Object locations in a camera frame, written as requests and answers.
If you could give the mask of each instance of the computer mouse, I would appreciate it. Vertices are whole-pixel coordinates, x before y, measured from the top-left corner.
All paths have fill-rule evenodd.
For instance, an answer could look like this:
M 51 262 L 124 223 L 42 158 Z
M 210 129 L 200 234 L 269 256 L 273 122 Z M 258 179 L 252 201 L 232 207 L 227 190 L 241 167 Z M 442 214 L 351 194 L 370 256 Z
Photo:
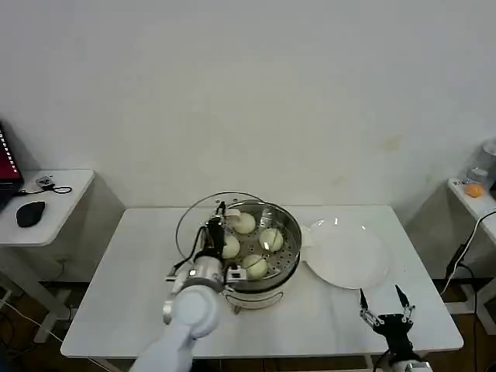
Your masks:
M 44 210 L 44 201 L 34 201 L 33 203 L 24 204 L 17 210 L 17 225 L 19 227 L 35 226 L 41 220 Z

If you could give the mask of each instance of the cable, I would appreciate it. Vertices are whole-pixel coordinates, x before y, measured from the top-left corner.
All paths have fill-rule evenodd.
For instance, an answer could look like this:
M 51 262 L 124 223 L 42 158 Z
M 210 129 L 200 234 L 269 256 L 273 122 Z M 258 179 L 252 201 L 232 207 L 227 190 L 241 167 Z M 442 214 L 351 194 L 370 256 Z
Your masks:
M 186 264 L 193 257 L 193 255 L 195 254 L 196 245 L 198 244 L 198 240 L 200 239 L 200 235 L 202 234 L 202 231 L 205 230 L 205 229 L 206 229 L 205 226 L 201 226 L 198 229 L 198 231 L 196 232 L 195 242 L 193 243 L 193 249 L 191 250 L 191 253 L 189 253 L 189 256 L 186 257 L 186 258 L 184 258 L 184 260 L 180 261 L 179 263 L 176 263 L 173 266 L 173 271 L 172 271 L 172 274 L 173 275 L 176 274 L 177 269 L 179 269 L 181 266 L 183 266 L 184 264 Z
M 374 370 L 373 372 L 376 372 L 377 368 L 379 367 L 379 364 L 381 364 L 382 360 L 384 357 L 389 353 L 389 349 L 384 351 L 381 356 L 379 356 L 379 359 L 377 359 L 377 362 L 374 363 Z
M 475 280 L 475 275 L 472 269 L 465 266 L 463 263 L 460 263 L 459 266 L 467 270 L 472 279 Z M 474 288 L 474 372 L 477 372 L 477 369 L 477 291 Z
M 29 320 L 31 323 L 34 323 L 36 324 L 37 326 L 39 326 L 40 329 L 42 329 L 43 331 L 47 332 L 48 334 L 50 334 L 54 339 L 57 339 L 58 341 L 60 341 L 60 343 L 63 343 L 64 341 L 59 337 L 57 336 L 56 334 L 54 334 L 53 332 L 51 332 L 49 329 L 46 329 L 45 327 L 43 327 L 41 324 L 39 324 L 36 320 L 33 320 L 31 319 L 29 316 L 25 316 L 24 314 L 22 314 L 19 310 L 17 310 L 14 306 L 10 305 L 8 302 L 5 303 L 5 305 L 9 306 L 12 310 L 14 310 L 18 315 L 20 315 L 21 317 L 23 317 L 24 319 L 26 320 Z M 100 368 L 102 368 L 103 370 L 106 370 L 107 372 L 111 372 L 110 369 L 108 369 L 107 367 L 105 366 L 102 366 L 99 362 L 97 362 L 96 360 L 93 360 L 91 358 L 86 358 L 87 360 L 89 360 L 90 362 L 92 362 L 93 364 L 96 364 L 97 366 L 99 366 Z
M 47 188 L 44 188 L 43 190 L 32 191 L 32 192 L 28 192 L 26 190 L 19 190 L 14 194 L 14 196 L 36 195 L 36 194 L 42 194 L 42 193 L 47 192 L 47 191 L 52 191 L 55 194 L 63 195 L 63 194 L 69 194 L 72 191 L 72 187 L 71 186 L 57 186 L 55 188 L 47 187 Z
M 462 244 L 460 246 L 460 248 L 457 250 L 457 252 L 455 253 L 455 256 L 452 258 L 452 261 L 453 259 L 459 255 L 458 259 L 455 261 L 454 265 L 453 265 L 453 269 L 451 270 L 451 274 L 449 275 L 448 277 L 448 281 L 446 282 L 446 285 L 444 286 L 444 289 L 443 291 L 441 292 L 441 295 L 444 295 L 444 292 L 446 292 L 446 289 L 448 289 L 448 285 L 450 285 L 450 282 L 451 280 L 453 279 L 453 277 L 455 276 L 455 273 L 456 273 L 456 268 L 459 266 L 459 263 L 460 261 L 465 257 L 465 255 L 467 254 L 468 252 L 468 249 L 470 248 L 470 244 L 472 243 L 472 240 L 474 240 L 474 237 L 475 237 L 475 232 L 477 231 L 477 228 L 479 227 L 480 223 L 482 221 L 484 221 L 487 217 L 491 216 L 491 215 L 496 215 L 496 211 L 494 212 L 491 212 L 491 213 L 487 213 L 486 215 L 480 217 L 477 222 L 475 223 L 475 227 L 474 227 L 474 230 L 472 230 L 472 233 L 469 235 L 467 241 Z
M 9 306 L 12 310 L 14 310 L 18 315 L 20 315 L 24 319 L 29 320 L 31 323 L 34 323 L 37 326 L 39 326 L 43 331 L 49 333 L 52 337 L 54 337 L 55 339 L 58 339 L 61 343 L 63 342 L 63 340 L 59 336 L 52 333 L 49 329 L 46 329 L 45 327 L 43 327 L 36 320 L 32 320 L 29 316 L 25 316 L 24 314 L 22 314 L 19 310 L 17 310 L 14 306 L 10 305 L 8 302 L 6 302 L 5 305 Z

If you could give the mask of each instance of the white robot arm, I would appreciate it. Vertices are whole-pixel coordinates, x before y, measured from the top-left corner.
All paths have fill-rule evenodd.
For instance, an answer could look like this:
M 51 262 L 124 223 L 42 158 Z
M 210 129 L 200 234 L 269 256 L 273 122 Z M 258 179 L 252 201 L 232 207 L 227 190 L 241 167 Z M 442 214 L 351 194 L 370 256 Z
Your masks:
M 174 299 L 172 321 L 160 338 L 148 346 L 132 372 L 188 372 L 195 340 L 219 324 L 218 294 L 205 285 L 185 288 Z

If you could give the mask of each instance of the table leg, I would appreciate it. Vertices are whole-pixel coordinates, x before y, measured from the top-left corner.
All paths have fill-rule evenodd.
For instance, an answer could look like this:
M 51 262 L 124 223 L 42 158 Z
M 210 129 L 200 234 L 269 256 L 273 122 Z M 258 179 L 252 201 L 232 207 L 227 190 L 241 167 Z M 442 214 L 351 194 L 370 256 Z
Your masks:
M 40 278 L 31 267 L 17 256 L 13 249 L 8 247 L 1 248 L 0 261 L 2 262 L 0 271 L 20 286 L 28 295 L 61 318 L 69 317 L 70 310 L 38 282 Z
M 451 315 L 474 313 L 474 290 L 470 285 L 462 285 L 463 292 L 467 296 L 465 302 L 449 302 L 446 305 Z M 496 335 L 496 323 L 486 309 L 486 302 L 496 297 L 496 278 L 484 285 L 477 292 L 477 317 L 488 335 Z
M 365 354 L 363 355 L 365 358 L 365 364 L 367 365 L 367 368 L 374 368 L 374 363 L 372 362 L 372 356 L 370 354 Z

